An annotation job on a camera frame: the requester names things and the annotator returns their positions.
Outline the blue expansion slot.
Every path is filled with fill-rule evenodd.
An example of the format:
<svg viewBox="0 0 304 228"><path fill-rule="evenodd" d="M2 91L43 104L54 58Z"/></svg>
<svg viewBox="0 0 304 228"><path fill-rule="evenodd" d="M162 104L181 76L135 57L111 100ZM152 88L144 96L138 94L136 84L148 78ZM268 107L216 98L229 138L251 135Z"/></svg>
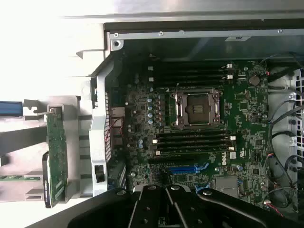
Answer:
<svg viewBox="0 0 304 228"><path fill-rule="evenodd" d="M198 166L197 164L194 164L192 166L180 166L180 167L170 167L168 168L168 171L171 174L179 174L179 173L200 173L201 171L207 169L209 166L208 163L206 163L203 166Z"/></svg>

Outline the black expansion slot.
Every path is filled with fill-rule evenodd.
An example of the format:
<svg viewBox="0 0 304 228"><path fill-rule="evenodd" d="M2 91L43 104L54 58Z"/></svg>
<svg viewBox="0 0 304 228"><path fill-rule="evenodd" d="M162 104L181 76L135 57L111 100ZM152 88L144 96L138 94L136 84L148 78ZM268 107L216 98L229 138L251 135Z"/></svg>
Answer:
<svg viewBox="0 0 304 228"><path fill-rule="evenodd" d="M196 157L159 157L148 159L149 164L172 163L172 162L192 162Z"/></svg>

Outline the grey chipset heatsink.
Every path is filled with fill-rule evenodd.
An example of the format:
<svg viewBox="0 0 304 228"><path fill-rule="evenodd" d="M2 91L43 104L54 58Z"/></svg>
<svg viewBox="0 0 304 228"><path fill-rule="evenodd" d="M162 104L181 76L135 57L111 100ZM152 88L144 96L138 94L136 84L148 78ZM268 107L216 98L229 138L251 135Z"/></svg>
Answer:
<svg viewBox="0 0 304 228"><path fill-rule="evenodd" d="M215 189L227 195L238 197L238 179L236 176L217 177L215 179Z"/></svg>

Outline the black RAM slot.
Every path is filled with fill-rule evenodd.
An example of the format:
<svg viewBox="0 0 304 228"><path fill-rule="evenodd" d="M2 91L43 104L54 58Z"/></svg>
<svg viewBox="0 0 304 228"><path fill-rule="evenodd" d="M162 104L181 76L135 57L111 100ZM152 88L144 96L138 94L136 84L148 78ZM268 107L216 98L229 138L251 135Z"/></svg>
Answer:
<svg viewBox="0 0 304 228"><path fill-rule="evenodd" d="M162 134L157 134L156 138L170 138L170 137L204 137L204 136L232 136L233 133L231 132L185 132L185 133L162 133Z"/></svg>
<svg viewBox="0 0 304 228"><path fill-rule="evenodd" d="M228 70L224 69L193 69L193 70L158 70L154 71L154 74L179 74L179 73L228 73Z"/></svg>
<svg viewBox="0 0 304 228"><path fill-rule="evenodd" d="M219 144L219 145L182 145L182 146L172 146L172 147L157 147L157 150L160 151L169 151L169 150L188 150L188 149L235 149L234 145L225 145L225 144Z"/></svg>
<svg viewBox="0 0 304 228"><path fill-rule="evenodd" d="M148 77L149 81L156 81L158 78L164 79L205 79L205 78L221 78L221 79L231 79L233 78L232 74L198 74L198 75L158 75L158 76L150 76Z"/></svg>
<svg viewBox="0 0 304 228"><path fill-rule="evenodd" d="M168 69L174 69L174 68L189 68L189 69L195 69L195 68L215 68L215 69L221 69L221 68L228 68L229 66L231 67L233 64L231 63L224 63L224 64L213 64L213 63L194 63L194 64L189 64L189 63L160 63L156 64L154 66L148 65L146 68L147 70L153 71L156 69L160 68L168 68Z"/></svg>
<svg viewBox="0 0 304 228"><path fill-rule="evenodd" d="M217 143L231 143L234 142L233 140L230 139L215 139L215 140L210 140L210 139L196 139L196 140L152 140L152 144L161 144L161 143L211 143L211 142L217 142Z"/></svg>
<svg viewBox="0 0 304 228"><path fill-rule="evenodd" d="M155 86L219 86L224 83L229 83L229 80L200 80L200 81L157 81Z"/></svg>
<svg viewBox="0 0 304 228"><path fill-rule="evenodd" d="M233 152L233 151L229 151L229 150L215 150L215 151L160 151L157 150L155 151L155 156L158 157L174 157L174 156L186 156L186 155L203 155L203 154L209 154L209 153L218 153L218 154L222 154L222 153L229 153L229 152Z"/></svg>

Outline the green motherboard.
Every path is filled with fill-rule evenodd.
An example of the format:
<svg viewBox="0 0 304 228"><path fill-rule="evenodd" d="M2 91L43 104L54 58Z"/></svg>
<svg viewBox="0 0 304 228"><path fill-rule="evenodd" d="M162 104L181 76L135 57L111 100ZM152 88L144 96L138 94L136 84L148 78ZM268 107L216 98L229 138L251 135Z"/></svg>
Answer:
<svg viewBox="0 0 304 228"><path fill-rule="evenodd" d="M164 79L149 81L148 77L154 70L147 70L148 65L163 62L148 62L143 64L124 63L122 70L106 80L106 93L109 97L110 128L105 133L107 148L113 152L109 169L119 163L125 169L125 186L133 189L140 184L179 184L189 187L192 191L203 188L215 189L217 177L237 177L238 198L260 206L267 191L269 182L263 170L263 164L268 154L268 89L269 72L256 61L201 61L177 63L231 63L228 70L231 79ZM160 68L158 70L190 70L189 68ZM175 73L165 75L202 75L220 73ZM249 77L257 75L260 84L252 86ZM157 81L202 81L229 80L218 86L155 86ZM174 100L171 93L183 89L215 88L221 92L220 114L222 125L204 129L178 129L171 126ZM157 134L185 132L231 132L232 136L204 137L170 137L157 139ZM230 139L234 142L186 142L152 144L152 140L196 140L196 139ZM157 147L172 147L182 145L234 145L235 149L188 149L169 151L215 151L229 150L229 153L209 153L203 155L186 155L180 157L196 157L195 161L149 164L148 159L155 156ZM192 166L197 164L208 168L200 173L171 174L170 167Z"/></svg>

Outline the CPU socket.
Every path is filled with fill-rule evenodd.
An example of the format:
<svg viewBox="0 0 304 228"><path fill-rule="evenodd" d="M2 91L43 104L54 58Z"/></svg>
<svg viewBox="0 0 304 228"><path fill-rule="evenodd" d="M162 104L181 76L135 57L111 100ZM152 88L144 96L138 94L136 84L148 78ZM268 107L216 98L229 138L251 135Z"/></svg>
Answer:
<svg viewBox="0 0 304 228"><path fill-rule="evenodd" d="M221 126L220 96L221 92L215 88L183 89L171 93L175 108L171 126L195 130Z"/></svg>

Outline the grey parts rack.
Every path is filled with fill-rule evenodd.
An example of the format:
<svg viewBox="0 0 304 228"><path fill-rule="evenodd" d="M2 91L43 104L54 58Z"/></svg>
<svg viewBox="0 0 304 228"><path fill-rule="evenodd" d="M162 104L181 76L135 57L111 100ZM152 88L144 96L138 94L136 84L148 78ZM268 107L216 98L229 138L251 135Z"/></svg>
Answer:
<svg viewBox="0 0 304 228"><path fill-rule="evenodd" d="M0 175L42 178L41 181L0 182L0 202L44 202L42 156L48 151L44 115L50 106L62 108L67 143L68 184L66 199L59 203L91 196L89 126L92 117L80 108L80 99L75 95L25 99L23 116L0 117Z"/></svg>

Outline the green RAM stick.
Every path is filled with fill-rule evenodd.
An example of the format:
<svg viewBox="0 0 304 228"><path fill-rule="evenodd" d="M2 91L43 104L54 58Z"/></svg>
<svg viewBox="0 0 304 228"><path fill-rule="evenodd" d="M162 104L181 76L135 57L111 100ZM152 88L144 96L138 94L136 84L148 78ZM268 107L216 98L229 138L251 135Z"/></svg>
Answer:
<svg viewBox="0 0 304 228"><path fill-rule="evenodd" d="M26 175L0 175L0 182L6 181L41 181L42 178L38 176Z"/></svg>

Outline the black open PC case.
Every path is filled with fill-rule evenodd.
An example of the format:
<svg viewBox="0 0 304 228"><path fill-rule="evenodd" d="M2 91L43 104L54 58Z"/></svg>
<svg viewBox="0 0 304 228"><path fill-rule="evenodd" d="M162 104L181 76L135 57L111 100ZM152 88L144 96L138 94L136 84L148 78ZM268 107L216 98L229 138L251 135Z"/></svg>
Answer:
<svg viewBox="0 0 304 228"><path fill-rule="evenodd" d="M270 29L248 31L153 31L153 32L109 32L107 43L110 55L104 61L102 70L92 85L93 118L89 131L90 158L92 163L93 195L102 194L114 188L125 188L125 169L115 163L109 165L113 152L107 148L105 133L110 128L109 97L106 93L106 80L121 72L124 63L143 64L148 62L201 62L201 61L256 61L268 72L273 68L284 67L296 59L304 62L304 29ZM265 168L268 158L273 155L270 133L270 104L268 101L268 154L263 170L269 182L262 198L261 208L278 213L271 202L265 200L270 190L271 179ZM286 216L304 222L304 216Z"/></svg>

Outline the perforated metal disk bay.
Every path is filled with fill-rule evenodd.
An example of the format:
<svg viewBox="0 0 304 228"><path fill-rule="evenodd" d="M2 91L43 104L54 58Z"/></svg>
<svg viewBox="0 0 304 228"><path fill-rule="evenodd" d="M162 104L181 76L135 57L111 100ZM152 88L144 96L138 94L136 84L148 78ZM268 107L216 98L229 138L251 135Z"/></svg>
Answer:
<svg viewBox="0 0 304 228"><path fill-rule="evenodd" d="M284 216L304 216L304 62L273 68L268 84L273 148L265 165L271 179L266 201Z"/></svg>

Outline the hard disk with blue bracket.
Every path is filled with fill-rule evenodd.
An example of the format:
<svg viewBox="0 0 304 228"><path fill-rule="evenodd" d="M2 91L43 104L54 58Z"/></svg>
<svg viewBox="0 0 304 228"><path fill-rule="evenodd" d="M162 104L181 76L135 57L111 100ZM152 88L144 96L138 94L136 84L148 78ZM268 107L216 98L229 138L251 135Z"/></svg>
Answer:
<svg viewBox="0 0 304 228"><path fill-rule="evenodd" d="M23 103L0 101L0 117L20 117L23 116Z"/></svg>

